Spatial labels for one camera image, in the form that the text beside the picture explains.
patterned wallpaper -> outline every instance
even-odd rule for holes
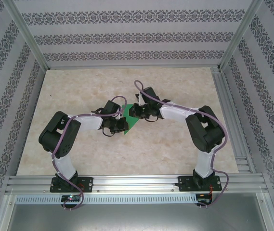
[[[44,73],[0,1],[0,201],[15,175]]]
[[[51,67],[218,64],[251,0],[16,0]]]
[[[274,0],[265,0],[224,70],[250,154],[274,202]]]

marble surface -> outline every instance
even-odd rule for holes
[[[224,123],[209,68],[49,70],[17,174],[55,174],[49,153],[38,143],[55,112],[89,113],[116,95],[136,103],[135,79],[153,87],[161,99],[188,107],[208,105]],[[80,175],[191,174],[197,161],[186,124],[172,120],[139,120],[126,135],[111,138],[101,130],[80,132],[70,153]],[[238,173],[230,142],[218,152],[214,167]]]

purple cable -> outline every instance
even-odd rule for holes
[[[224,188],[222,189],[222,192],[219,194],[219,196],[216,198],[216,200],[213,201],[210,205],[208,205],[208,206],[203,205],[202,207],[210,207],[210,206],[214,205],[214,204],[221,198],[222,194],[224,193],[224,191],[226,190],[226,188],[227,188],[227,186],[228,186],[228,184],[229,184],[229,175],[228,175],[226,172],[224,172],[224,171],[215,170],[215,169],[214,169],[214,166],[213,166],[216,153],[217,153],[221,148],[223,148],[223,147],[226,145],[227,141],[228,141],[228,133],[227,133],[227,130],[225,129],[224,125],[223,125],[218,119],[216,119],[216,118],[213,117],[212,115],[209,115],[209,114],[207,114],[207,113],[205,113],[205,112],[201,112],[201,111],[198,111],[198,110],[191,109],[191,108],[189,108],[189,107],[183,107],[183,106],[176,105],[176,104],[165,103],[165,102],[162,102],[162,101],[160,101],[160,100],[158,100],[158,99],[155,99],[154,97],[152,97],[152,96],[146,94],[146,93],[143,91],[143,89],[144,89],[143,84],[142,84],[142,82],[139,81],[139,80],[135,80],[134,84],[135,84],[136,88],[139,90],[139,92],[142,93],[143,95],[145,95],[146,97],[148,97],[149,99],[154,100],[154,101],[156,101],[156,102],[158,102],[158,103],[167,105],[167,106],[177,107],[177,108],[181,108],[181,109],[184,109],[184,110],[187,110],[187,111],[191,111],[191,112],[194,112],[194,113],[199,113],[199,114],[201,114],[201,115],[207,116],[207,117],[211,118],[212,120],[214,120],[216,123],[218,123],[218,125],[222,128],[222,130],[223,130],[223,132],[224,132],[225,139],[224,139],[224,142],[222,143],[222,145],[218,146],[218,147],[213,151],[213,156],[212,156],[212,160],[211,160],[211,163],[210,163],[210,167],[211,167],[211,169],[212,169],[214,172],[222,173],[222,174],[226,175],[227,181],[226,181],[226,183],[225,183]]]
[[[125,110],[125,108],[126,108],[126,106],[127,106],[127,100],[126,100],[126,98],[125,98],[124,96],[119,95],[119,96],[114,97],[111,101],[115,100],[116,98],[123,98],[124,101],[125,101],[124,107],[122,107],[121,110],[119,110],[119,111],[116,112],[116,113],[108,114],[108,115],[80,114],[80,115],[75,115],[75,116],[71,117],[71,118],[68,120],[67,124],[65,125],[65,128],[64,128],[64,130],[63,130],[63,133],[62,133],[62,135],[61,135],[61,137],[60,137],[60,139],[59,139],[59,141],[58,141],[58,144],[56,145],[56,147],[55,147],[55,149],[54,149],[54,151],[53,151],[53,153],[52,153],[52,155],[51,155],[51,158],[52,158],[52,165],[53,165],[53,167],[55,168],[57,174],[58,174],[61,178],[63,178],[66,182],[68,182],[70,185],[72,185],[73,187],[75,187],[76,189],[78,189],[78,191],[80,192],[80,195],[81,195],[81,202],[80,202],[78,205],[76,205],[75,207],[70,208],[70,209],[69,209],[70,211],[71,211],[71,210],[74,210],[74,209],[77,209],[77,208],[79,208],[79,207],[82,205],[82,203],[83,203],[83,201],[84,201],[83,191],[82,191],[81,188],[79,188],[77,185],[75,185],[75,184],[73,184],[72,182],[70,182],[69,179],[67,179],[65,176],[63,176],[62,173],[60,173],[58,167],[56,166],[56,164],[55,164],[55,162],[54,162],[55,154],[56,154],[56,152],[58,151],[58,149],[59,149],[59,147],[60,147],[60,145],[61,145],[61,142],[62,142],[62,140],[63,140],[63,137],[64,137],[64,135],[65,135],[65,133],[66,133],[66,131],[67,131],[68,125],[70,124],[70,122],[71,122],[73,119],[75,119],[75,118],[77,118],[77,117],[84,117],[84,116],[107,117],[107,116],[118,115],[119,113],[124,112],[124,110]],[[65,202],[63,203],[64,210],[67,209],[67,208],[65,207],[66,202],[67,202],[67,201],[65,201]]]

